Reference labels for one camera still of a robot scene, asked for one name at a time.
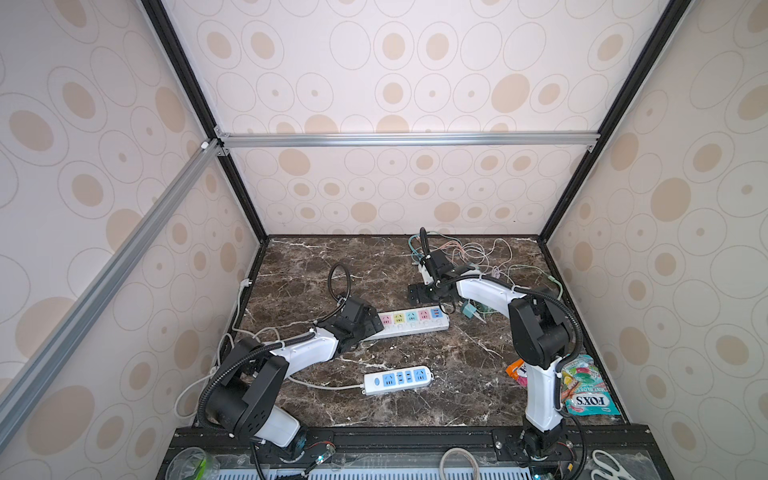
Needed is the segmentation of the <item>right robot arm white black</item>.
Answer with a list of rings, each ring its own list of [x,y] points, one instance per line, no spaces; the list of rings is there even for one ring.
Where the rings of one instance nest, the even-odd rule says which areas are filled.
[[[409,286],[413,305],[481,303],[510,321],[516,353],[526,364],[527,404],[522,442],[528,455],[543,458],[563,435],[562,370],[583,347],[583,331],[572,310],[547,288],[513,286],[468,266],[456,266],[441,250],[419,259],[424,282]]]

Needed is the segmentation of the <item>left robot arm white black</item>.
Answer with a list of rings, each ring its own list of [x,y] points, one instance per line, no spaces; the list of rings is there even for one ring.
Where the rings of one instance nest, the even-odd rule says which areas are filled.
[[[298,447],[301,423],[276,406],[284,381],[355,349],[383,329],[375,307],[351,296],[302,335],[272,343],[239,341],[200,394],[199,424],[243,443],[263,440],[279,448]]]

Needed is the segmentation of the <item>white scissors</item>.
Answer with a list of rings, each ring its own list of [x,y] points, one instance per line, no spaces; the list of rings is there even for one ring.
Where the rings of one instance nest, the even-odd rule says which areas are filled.
[[[594,468],[590,472],[592,480],[635,480],[635,477],[609,452],[596,449],[592,452]]]

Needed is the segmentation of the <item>short white power strip blue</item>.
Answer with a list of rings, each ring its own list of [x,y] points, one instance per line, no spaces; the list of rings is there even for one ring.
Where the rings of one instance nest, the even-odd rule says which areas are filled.
[[[426,366],[414,366],[364,375],[363,393],[367,396],[383,395],[429,386],[433,374]]]

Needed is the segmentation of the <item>silver aluminium rail diagonal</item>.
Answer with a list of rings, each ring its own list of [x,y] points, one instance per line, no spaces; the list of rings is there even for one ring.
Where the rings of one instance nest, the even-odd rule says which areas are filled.
[[[1,448],[6,449],[126,278],[186,198],[223,142],[209,139],[154,203],[59,325],[25,364],[1,399]]]

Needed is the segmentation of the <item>orange Fox's candy bag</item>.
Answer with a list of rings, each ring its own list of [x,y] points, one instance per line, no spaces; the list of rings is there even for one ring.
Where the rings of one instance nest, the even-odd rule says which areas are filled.
[[[526,363],[519,359],[505,369],[506,374],[519,385],[526,387],[528,384]]]

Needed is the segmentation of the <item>clear plastic cup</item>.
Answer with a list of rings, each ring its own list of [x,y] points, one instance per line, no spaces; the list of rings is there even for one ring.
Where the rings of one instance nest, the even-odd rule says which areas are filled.
[[[190,447],[178,453],[170,462],[166,480],[212,480],[220,473],[219,461],[199,447]]]

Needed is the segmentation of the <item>silver aluminium rail horizontal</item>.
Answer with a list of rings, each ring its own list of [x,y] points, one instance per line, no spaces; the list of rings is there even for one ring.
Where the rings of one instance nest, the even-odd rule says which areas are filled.
[[[596,131],[227,134],[227,148],[448,147],[504,145],[594,145]]]

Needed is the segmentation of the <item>green Fox's candy bag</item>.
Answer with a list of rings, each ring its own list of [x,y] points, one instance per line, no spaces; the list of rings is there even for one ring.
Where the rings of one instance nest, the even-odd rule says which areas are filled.
[[[594,363],[581,354],[563,370],[562,403],[576,416],[617,416],[620,414],[610,391]]]

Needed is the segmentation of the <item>long white power strip pastel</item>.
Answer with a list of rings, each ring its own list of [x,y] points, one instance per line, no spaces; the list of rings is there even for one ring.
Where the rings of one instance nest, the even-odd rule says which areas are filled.
[[[383,330],[368,337],[376,341],[409,335],[445,331],[450,326],[449,317],[439,307],[420,307],[379,314]]]

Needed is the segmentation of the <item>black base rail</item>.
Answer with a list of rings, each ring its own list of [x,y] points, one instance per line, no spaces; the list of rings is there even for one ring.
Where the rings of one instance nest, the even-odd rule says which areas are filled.
[[[544,460],[535,460],[525,450],[522,426],[485,427],[311,427],[298,434],[302,453],[263,444],[257,440],[247,445],[228,433],[201,427],[177,429],[157,473],[163,479],[173,458],[182,450],[199,447],[213,455],[243,455],[251,465],[253,455],[259,464],[306,467],[322,447],[333,445],[335,457],[342,454],[433,454],[462,448],[497,461],[511,461],[545,470],[570,460],[586,465],[593,451],[646,452],[651,472],[661,479],[671,479],[669,469],[650,428],[640,424],[565,426],[553,450]]]

